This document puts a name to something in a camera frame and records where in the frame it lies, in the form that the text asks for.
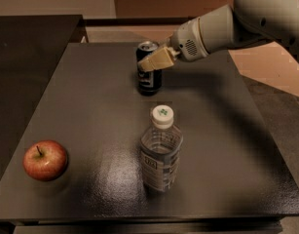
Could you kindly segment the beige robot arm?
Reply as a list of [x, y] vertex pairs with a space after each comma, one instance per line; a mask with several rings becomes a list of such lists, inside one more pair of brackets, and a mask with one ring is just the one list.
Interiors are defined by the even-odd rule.
[[234, 0], [181, 24], [162, 46], [142, 58], [144, 72], [195, 61], [220, 50], [235, 50], [275, 41], [299, 63], [299, 0]]

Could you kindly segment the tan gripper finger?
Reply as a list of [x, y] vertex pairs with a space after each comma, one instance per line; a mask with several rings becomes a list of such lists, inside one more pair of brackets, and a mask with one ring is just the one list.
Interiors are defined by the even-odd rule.
[[144, 72], [161, 70], [174, 66], [179, 52], [172, 47], [163, 46], [149, 54], [137, 64]]
[[166, 38], [166, 39], [163, 39], [163, 40], [159, 41], [159, 46], [160, 47], [169, 47], [170, 46], [170, 39]]

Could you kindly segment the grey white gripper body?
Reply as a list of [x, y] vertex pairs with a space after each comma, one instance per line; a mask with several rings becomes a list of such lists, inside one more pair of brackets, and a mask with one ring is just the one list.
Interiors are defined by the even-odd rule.
[[233, 10], [229, 5], [180, 25], [170, 37], [170, 45], [185, 61], [203, 59], [232, 47], [235, 43]]

